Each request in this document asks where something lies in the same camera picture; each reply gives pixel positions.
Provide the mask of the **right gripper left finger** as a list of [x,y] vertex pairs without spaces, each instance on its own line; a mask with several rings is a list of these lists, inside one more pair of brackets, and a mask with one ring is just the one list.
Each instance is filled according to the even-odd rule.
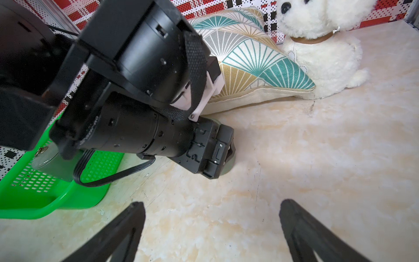
[[144,203],[133,202],[65,262],[132,262],[146,220]]

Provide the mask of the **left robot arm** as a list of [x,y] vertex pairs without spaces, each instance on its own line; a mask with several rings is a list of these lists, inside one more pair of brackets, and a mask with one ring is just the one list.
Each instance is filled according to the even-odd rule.
[[217,179],[235,161],[234,130],[201,116],[220,92],[218,60],[170,1],[103,1],[70,39],[14,1],[1,2],[1,145],[33,150],[45,131],[65,160],[97,151],[143,164],[167,157]]

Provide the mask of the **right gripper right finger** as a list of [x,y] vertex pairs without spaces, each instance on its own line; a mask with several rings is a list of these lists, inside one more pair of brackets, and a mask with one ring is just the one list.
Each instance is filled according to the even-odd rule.
[[295,262],[368,262],[292,199],[282,201],[279,218]]

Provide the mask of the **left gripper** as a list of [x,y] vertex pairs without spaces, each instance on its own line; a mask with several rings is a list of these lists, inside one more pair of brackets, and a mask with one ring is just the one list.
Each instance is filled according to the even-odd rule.
[[218,179],[228,173],[235,163],[234,129],[205,117],[200,117],[193,127],[189,149],[170,160],[208,179]]

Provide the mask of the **grey-green tea canister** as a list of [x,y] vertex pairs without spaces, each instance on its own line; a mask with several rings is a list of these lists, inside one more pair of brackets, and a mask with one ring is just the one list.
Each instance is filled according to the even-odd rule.
[[59,153],[58,147],[51,142],[49,145],[41,147],[31,162],[33,169],[39,170],[60,180],[73,181],[74,169],[80,160],[83,152],[79,150],[71,160],[65,160]]

